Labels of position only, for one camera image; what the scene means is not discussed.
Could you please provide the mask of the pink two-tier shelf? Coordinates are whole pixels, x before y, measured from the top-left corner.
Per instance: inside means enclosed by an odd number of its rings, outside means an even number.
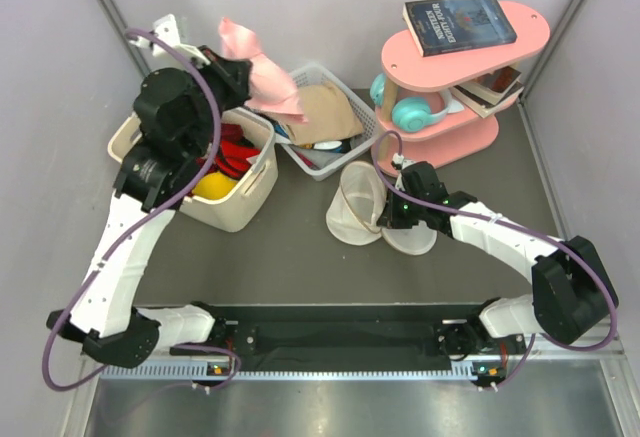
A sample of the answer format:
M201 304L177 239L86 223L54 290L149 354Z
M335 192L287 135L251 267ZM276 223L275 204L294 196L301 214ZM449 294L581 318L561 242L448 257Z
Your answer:
M497 138L499 123L494 114L479 116L465 104L456 104L450 90L466 81L538 54L547 44L551 30L538 11L517 2L500 3L514 27L513 44L476 49L449 55L423 57L410 32L392 35L381 51L386 77L382 102L375 105L376 134L397 131L402 142L386 137L372 153L374 162L389 175L396 173L391 156L402 152L410 159L427 161L439 168L488 148ZM426 100L434 112L448 107L454 111L418 132L406 132L392 122L393 107L404 98Z

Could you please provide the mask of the cream plastic laundry basket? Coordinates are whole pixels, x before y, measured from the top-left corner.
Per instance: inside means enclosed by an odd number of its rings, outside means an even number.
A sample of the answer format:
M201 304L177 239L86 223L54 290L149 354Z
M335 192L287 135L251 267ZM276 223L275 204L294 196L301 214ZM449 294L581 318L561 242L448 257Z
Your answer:
M242 230L262 207L277 180L275 132L266 119L236 108L222 115L222 140L254 147L260 154L225 198L203 199L194 196L192 190L205 175L218 171L214 161L194 184L192 180L203 168L206 158L161 155L142 135L140 119L132 114L108 144L109 155L121 164L114 183L116 194L137 200L137 207L144 212L169 202L169 210L179 211L211 227L231 233Z

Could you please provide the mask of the yellow bra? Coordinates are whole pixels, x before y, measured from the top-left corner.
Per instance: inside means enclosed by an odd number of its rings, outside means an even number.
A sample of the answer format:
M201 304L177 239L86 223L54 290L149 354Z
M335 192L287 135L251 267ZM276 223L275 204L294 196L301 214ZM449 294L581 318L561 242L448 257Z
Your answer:
M237 180L216 171L205 175L193 188L194 196L207 200L225 198L236 186Z

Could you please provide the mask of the stack of books on shelf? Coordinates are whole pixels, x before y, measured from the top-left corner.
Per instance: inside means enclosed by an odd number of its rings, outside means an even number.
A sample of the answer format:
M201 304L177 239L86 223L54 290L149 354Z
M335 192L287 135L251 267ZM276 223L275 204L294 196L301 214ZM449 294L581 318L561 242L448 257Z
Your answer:
M507 66L456 85L450 92L478 116L487 118L511 105L522 93L520 76L517 68Z

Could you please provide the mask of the dark blue paperback book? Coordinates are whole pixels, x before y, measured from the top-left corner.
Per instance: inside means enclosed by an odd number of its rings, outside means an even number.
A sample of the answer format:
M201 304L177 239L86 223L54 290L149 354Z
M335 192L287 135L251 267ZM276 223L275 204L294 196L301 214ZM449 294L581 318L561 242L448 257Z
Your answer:
M406 2L403 19L422 57L515 43L517 34L498 0Z

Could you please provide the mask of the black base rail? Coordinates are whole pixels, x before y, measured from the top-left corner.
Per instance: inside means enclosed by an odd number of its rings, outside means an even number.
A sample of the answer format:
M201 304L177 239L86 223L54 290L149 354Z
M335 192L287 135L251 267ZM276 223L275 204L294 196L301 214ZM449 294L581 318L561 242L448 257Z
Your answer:
M235 352L250 371L448 370L474 355L501 362L523 338L491 339L473 304L226 305L202 343Z

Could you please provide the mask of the pink bra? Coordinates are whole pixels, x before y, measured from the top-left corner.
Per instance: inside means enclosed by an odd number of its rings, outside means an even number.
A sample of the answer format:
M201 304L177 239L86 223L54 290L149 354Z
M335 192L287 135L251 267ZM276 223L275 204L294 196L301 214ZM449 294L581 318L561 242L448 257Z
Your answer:
M297 85L284 69L266 56L257 34L227 17L221 19L218 34L223 57L251 63L247 105L259 112L273 114L280 123L306 123Z

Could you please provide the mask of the red bra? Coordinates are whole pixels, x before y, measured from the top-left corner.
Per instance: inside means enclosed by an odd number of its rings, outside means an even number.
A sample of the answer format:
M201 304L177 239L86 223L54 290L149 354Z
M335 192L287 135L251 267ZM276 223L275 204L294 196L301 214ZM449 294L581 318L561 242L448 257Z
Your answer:
M215 168L234 180L240 180L253 165L260 150L232 141L222 140L214 159Z

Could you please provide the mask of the white perforated plastic basket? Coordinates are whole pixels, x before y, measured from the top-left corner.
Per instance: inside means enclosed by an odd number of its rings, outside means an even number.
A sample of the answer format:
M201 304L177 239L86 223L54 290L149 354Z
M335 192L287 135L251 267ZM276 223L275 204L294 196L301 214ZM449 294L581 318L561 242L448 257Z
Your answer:
M301 170L322 181L369 150L374 111L332 72L317 63L291 72L307 121L286 125L276 142Z

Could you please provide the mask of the beige folded garment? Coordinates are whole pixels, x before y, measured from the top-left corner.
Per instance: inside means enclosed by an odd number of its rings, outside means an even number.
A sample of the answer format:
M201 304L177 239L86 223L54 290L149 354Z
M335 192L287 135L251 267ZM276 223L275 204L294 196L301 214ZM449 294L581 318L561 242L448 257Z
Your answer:
M300 87L298 94L307 121L285 125L294 145L341 141L364 131L346 94L333 82Z

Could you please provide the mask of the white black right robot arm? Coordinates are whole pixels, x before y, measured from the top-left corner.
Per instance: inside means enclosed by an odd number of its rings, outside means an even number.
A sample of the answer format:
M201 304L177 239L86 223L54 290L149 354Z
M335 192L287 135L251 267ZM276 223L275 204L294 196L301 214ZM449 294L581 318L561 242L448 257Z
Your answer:
M617 317L618 296L590 240L562 240L526 229L466 192L450 193L425 161L396 153L391 165L399 175L379 226L399 230L424 224L484 251L531 285L526 295L480 306L477 321L466 329L474 350L487 353L503 337L537 333L568 348L604 318Z

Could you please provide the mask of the teal cat-ear headphones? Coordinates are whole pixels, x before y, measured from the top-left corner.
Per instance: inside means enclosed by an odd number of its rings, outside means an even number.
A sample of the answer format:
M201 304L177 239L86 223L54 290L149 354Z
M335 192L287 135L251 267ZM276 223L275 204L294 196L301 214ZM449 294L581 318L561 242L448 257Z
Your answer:
M464 106L456 100L449 90L439 92L444 107L434 112L424 97L406 97L396 102L391 109L391 122L400 130L416 133L438 124L450 114L464 111Z

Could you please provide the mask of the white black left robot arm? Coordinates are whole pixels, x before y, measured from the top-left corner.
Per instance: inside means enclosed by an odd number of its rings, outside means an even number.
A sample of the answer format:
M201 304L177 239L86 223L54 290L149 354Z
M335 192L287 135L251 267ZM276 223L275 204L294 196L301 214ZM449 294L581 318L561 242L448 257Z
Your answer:
M133 300L159 237L214 162L222 113L249 99L252 64L184 43L172 14L127 36L165 64L134 100L140 136L122 159L87 275L46 326L100 364L135 368L159 349L194 343L212 354L226 344L225 327L203 306L153 310Z

